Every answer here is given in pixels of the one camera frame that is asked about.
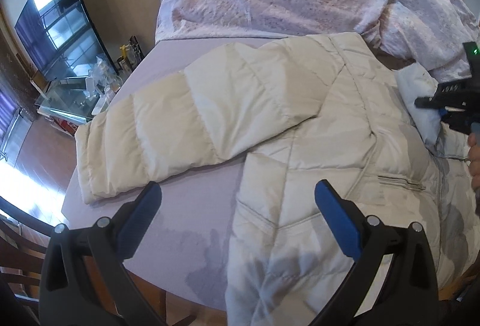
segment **silver screw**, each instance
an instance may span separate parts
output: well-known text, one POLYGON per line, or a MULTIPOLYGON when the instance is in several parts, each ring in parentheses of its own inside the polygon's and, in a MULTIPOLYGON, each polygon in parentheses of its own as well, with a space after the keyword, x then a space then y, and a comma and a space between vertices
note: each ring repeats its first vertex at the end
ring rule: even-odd
POLYGON ((57 225, 55 226, 54 231, 55 231, 57 234, 61 234, 61 233, 63 232, 63 230, 65 230, 66 227, 67 227, 66 225, 60 223, 60 224, 57 224, 57 225))
POLYGON ((380 224, 380 219, 375 215, 370 215, 369 217, 367 217, 367 223, 376 226, 380 224))
POLYGON ((423 230, 423 227, 422 227, 422 225, 421 225, 419 222, 414 222, 414 223, 412 224, 412 228, 413 228, 413 230, 416 231, 416 232, 421 232, 421 231, 423 230))
POLYGON ((101 217, 100 219, 97 220, 97 226, 100 228, 104 228, 110 224, 110 218, 109 217, 101 217))

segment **human hand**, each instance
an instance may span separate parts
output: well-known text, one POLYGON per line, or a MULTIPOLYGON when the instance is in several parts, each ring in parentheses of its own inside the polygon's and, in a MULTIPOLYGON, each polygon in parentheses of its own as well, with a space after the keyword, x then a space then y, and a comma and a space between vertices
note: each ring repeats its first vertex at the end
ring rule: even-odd
POLYGON ((480 146, 477 144, 475 134, 470 134, 468 143, 470 146, 469 171, 472 176, 472 189, 477 190, 480 188, 480 146))

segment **flat screen tv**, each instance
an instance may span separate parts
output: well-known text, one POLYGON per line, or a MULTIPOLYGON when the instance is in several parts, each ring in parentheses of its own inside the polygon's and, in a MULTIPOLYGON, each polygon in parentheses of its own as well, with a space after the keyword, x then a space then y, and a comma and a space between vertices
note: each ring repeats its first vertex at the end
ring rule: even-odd
POLYGON ((83 0, 28 0, 15 30, 48 81, 88 75, 97 56, 113 65, 83 0))

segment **puffer jacket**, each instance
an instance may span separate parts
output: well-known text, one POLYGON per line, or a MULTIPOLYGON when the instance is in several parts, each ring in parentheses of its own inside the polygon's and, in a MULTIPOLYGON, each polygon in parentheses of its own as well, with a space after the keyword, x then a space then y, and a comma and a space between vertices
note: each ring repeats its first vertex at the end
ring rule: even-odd
POLYGON ((424 147, 393 72, 344 33, 216 48, 98 115, 76 139, 86 203, 249 151, 227 268, 228 321, 240 326, 308 324, 345 278, 352 260, 314 202, 324 178, 365 215, 421 222, 440 287, 472 264, 480 222, 466 138, 441 136, 448 159, 424 147))

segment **purple tablecloth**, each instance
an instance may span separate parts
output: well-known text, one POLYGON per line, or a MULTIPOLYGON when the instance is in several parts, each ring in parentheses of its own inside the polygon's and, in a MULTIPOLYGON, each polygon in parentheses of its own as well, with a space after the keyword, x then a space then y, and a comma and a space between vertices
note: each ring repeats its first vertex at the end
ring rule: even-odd
MULTIPOLYGON (((115 100, 150 82, 182 70, 222 44, 242 42, 259 47, 260 38, 210 38, 160 42, 141 62, 115 100)), ((225 310, 226 271, 235 195, 244 156, 219 166, 193 169, 163 182, 163 203, 135 256, 125 266, 150 283, 184 299, 225 310)), ((92 225, 99 217, 112 217, 135 198, 140 189, 85 205, 75 170, 62 213, 69 228, 92 225)))

